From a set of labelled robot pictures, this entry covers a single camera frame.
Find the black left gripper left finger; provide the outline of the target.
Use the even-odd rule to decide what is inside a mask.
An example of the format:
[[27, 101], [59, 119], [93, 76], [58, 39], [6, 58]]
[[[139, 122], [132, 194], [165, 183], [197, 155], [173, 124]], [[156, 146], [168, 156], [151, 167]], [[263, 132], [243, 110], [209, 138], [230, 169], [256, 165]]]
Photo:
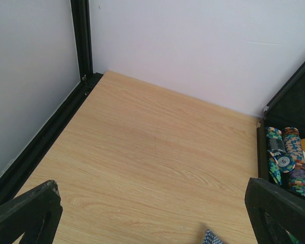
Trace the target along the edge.
[[48, 180], [0, 205], [0, 243], [53, 243], [63, 207], [58, 185]]

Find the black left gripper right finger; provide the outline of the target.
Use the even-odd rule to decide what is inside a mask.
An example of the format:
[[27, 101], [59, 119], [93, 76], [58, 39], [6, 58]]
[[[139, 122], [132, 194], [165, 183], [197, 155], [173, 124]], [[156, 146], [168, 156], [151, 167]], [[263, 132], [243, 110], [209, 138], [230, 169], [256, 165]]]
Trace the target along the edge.
[[305, 243], [305, 197], [261, 178], [250, 178], [245, 205], [257, 243]]

